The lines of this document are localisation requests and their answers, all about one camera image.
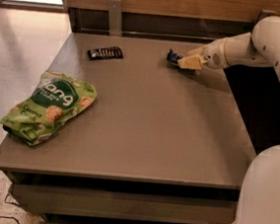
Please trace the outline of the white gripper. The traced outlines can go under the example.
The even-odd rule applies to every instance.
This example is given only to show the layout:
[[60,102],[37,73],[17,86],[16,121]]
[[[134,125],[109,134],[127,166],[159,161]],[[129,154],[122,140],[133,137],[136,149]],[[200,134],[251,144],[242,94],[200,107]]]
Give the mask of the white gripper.
[[225,69],[228,63],[225,55],[226,40],[224,38],[213,40],[207,45],[201,45],[190,50],[182,59],[177,61],[179,68],[201,70],[203,64],[211,69]]

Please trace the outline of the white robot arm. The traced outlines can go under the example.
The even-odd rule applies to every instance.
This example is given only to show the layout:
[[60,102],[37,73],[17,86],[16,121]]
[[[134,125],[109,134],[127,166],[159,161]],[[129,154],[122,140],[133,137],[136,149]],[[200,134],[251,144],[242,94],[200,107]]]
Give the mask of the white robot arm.
[[225,72],[256,151],[245,174],[236,224],[280,224],[280,17],[177,59],[183,69]]

